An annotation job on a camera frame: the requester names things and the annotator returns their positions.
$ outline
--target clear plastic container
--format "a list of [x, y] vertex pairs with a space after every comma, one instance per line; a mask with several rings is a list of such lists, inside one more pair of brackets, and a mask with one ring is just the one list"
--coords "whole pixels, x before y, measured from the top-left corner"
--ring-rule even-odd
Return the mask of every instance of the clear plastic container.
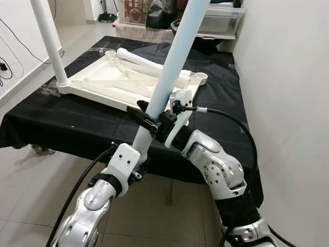
[[213, 7], [208, 8], [197, 37], [214, 39], [235, 39], [235, 31], [245, 9]]

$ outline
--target red box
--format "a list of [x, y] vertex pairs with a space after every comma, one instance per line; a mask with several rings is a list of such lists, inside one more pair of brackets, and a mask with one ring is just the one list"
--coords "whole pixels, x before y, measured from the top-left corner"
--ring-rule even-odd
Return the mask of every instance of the red box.
[[145, 25], [147, 12], [151, 0], [125, 0], [124, 22], [137, 25]]

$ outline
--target black cloth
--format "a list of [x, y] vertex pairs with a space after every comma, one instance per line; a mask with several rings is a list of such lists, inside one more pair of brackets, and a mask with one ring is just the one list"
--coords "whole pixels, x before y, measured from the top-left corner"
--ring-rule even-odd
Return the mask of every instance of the black cloth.
[[[119, 47], [163, 64], [170, 44], [104, 37], [65, 71], [70, 77], [101, 58], [105, 51]], [[230, 53], [204, 55], [192, 49], [184, 69], [209, 76], [206, 85], [199, 88], [194, 105], [227, 112], [247, 123], [239, 76], [230, 69], [233, 64]], [[4, 116], [0, 126], [0, 147], [37, 144], [92, 160], [112, 141], [133, 142], [138, 126], [128, 119], [126, 112], [75, 95], [60, 95], [54, 82], [54, 78], [48, 81]], [[242, 163], [248, 176], [252, 164], [251, 147], [247, 136], [235, 123], [214, 114], [193, 113], [189, 126], [216, 139], [227, 153]], [[150, 173], [204, 183], [201, 173], [174, 149], [153, 141], [149, 156]], [[257, 194], [257, 201], [262, 201], [259, 177], [253, 193]]]

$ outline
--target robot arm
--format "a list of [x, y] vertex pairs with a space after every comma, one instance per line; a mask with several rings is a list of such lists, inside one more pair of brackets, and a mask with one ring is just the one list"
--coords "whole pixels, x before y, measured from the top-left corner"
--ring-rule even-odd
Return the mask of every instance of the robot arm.
[[[188, 91], [172, 95], [171, 105], [177, 102], [191, 105]], [[275, 247], [265, 220], [258, 213], [251, 195], [244, 197], [247, 183], [237, 159], [227, 154], [214, 139], [199, 130], [192, 131], [185, 126], [191, 112], [178, 115], [170, 111], [162, 113], [158, 120], [152, 120], [141, 110], [128, 109], [130, 117], [150, 131], [152, 137], [167, 147], [175, 147], [203, 174], [210, 187], [223, 222], [223, 231], [230, 226], [232, 218], [239, 217], [227, 241], [232, 246]], [[107, 168], [97, 177], [92, 188], [83, 191], [77, 201], [74, 213], [58, 230], [52, 247], [93, 247], [97, 240], [98, 224], [116, 197], [126, 194], [129, 181], [139, 181], [142, 174], [138, 161], [140, 153], [128, 144], [121, 144], [115, 151]]]
[[[180, 135], [190, 136], [187, 139]], [[275, 246], [268, 225], [258, 213], [251, 194], [243, 199], [247, 184], [238, 160], [227, 154], [217, 141], [199, 130], [191, 133], [187, 127], [182, 127], [177, 138], [187, 140], [184, 148], [182, 143], [177, 148], [203, 174], [220, 213], [223, 232], [230, 225], [234, 214], [240, 207], [243, 208], [227, 241], [232, 246]]]
[[236, 212], [241, 212], [227, 238], [232, 246], [276, 246], [251, 194], [244, 195], [247, 183], [240, 162], [227, 154], [216, 140], [185, 126], [191, 112], [174, 110], [178, 104], [192, 106], [190, 99], [189, 91], [173, 93], [170, 97], [170, 110], [162, 113], [158, 121], [152, 121], [143, 111], [129, 109], [128, 112], [132, 119], [151, 132], [154, 139], [168, 148], [179, 149], [182, 156], [199, 169], [216, 202], [224, 232]]

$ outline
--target white pipe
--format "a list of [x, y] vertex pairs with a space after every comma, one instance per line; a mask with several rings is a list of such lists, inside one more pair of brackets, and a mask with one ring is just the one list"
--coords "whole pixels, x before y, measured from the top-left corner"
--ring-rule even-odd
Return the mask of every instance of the white pipe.
[[[209, 4], [210, 0], [189, 0], [187, 4], [146, 111], [153, 119], [157, 119], [165, 110]], [[141, 153], [140, 162], [146, 160], [151, 142], [152, 137], [149, 131], [140, 127], [133, 143], [133, 147]]]
[[56, 43], [52, 38], [50, 27], [48, 25], [47, 15], [44, 11], [44, 0], [31, 0], [36, 22], [38, 23], [43, 42], [46, 46], [51, 65], [57, 79], [57, 86], [66, 86], [69, 84], [60, 55], [58, 54]]
[[[163, 70], [163, 65], [142, 58], [136, 54], [127, 51], [124, 48], [119, 48], [117, 50], [117, 57], [141, 65], [139, 67], [134, 67], [134, 70], [149, 76], [159, 77]], [[187, 84], [190, 81], [190, 75], [191, 72], [187, 70], [182, 70], [179, 74], [178, 80], [183, 82], [184, 84]]]

